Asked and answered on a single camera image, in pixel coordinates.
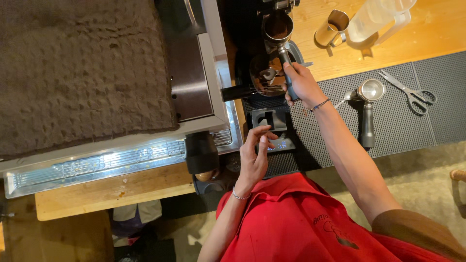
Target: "bracelet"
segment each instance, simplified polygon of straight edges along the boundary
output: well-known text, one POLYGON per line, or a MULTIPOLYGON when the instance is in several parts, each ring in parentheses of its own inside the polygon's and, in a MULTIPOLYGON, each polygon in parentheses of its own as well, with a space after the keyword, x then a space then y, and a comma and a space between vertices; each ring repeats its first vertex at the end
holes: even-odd
POLYGON ((313 111, 316 110, 317 108, 323 106, 323 105, 324 105, 326 102, 328 102, 328 101, 330 101, 330 98, 327 98, 327 100, 325 100, 324 102, 322 102, 322 103, 316 105, 315 107, 313 107, 313 108, 311 109, 311 112, 313 112, 313 111))
POLYGON ((234 192, 234 187, 233 187, 233 196, 235 196, 235 198, 237 198, 237 199, 239 199, 239 200, 245 200, 245 199, 248 199, 248 198, 251 196, 251 194, 249 193, 249 196, 247 196, 247 197, 239 197, 239 196, 237 196, 236 193, 234 192))

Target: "red shirt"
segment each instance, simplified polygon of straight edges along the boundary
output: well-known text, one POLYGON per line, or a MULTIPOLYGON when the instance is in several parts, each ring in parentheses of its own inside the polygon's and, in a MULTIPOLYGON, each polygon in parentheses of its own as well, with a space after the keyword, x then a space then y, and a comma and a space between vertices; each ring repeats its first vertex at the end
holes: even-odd
MULTIPOLYGON (((217 218, 231 192, 219 203, 217 218)), ((259 182, 222 261, 449 261, 356 224, 300 173, 259 182)))

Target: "blue string bracelet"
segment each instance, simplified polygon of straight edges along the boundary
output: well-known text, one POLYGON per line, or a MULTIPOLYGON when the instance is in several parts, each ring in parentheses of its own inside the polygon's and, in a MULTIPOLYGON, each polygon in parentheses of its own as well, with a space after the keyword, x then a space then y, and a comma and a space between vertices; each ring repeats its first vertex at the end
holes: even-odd
POLYGON ((324 105, 326 102, 328 102, 328 101, 330 101, 330 98, 327 98, 327 100, 325 100, 324 102, 322 102, 322 103, 316 105, 315 107, 313 107, 313 108, 311 109, 311 112, 313 112, 313 111, 316 110, 317 108, 323 106, 323 105, 324 105))

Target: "digital scale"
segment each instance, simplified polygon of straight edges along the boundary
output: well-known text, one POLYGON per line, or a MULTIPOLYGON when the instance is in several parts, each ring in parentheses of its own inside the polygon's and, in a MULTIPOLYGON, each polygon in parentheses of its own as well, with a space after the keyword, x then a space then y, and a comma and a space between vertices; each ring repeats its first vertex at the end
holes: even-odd
POLYGON ((291 116, 284 110, 259 109, 251 111, 253 128, 260 125, 269 124, 272 126, 269 131, 278 136, 278 139, 270 141, 275 145, 275 148, 268 148, 267 153, 283 152, 296 149, 295 144, 287 134, 287 119, 291 120, 291 116))

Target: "silver chain bracelet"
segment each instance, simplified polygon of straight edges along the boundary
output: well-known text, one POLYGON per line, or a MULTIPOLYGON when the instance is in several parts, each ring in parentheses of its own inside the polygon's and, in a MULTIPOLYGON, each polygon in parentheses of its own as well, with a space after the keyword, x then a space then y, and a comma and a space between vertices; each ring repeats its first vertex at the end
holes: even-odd
POLYGON ((248 198, 251 196, 251 194, 249 194, 249 196, 247 196, 247 197, 239 197, 239 196, 237 196, 236 193, 234 192, 234 187, 233 187, 233 196, 235 196, 235 198, 237 198, 237 199, 239 199, 239 200, 245 200, 245 199, 248 199, 248 198))

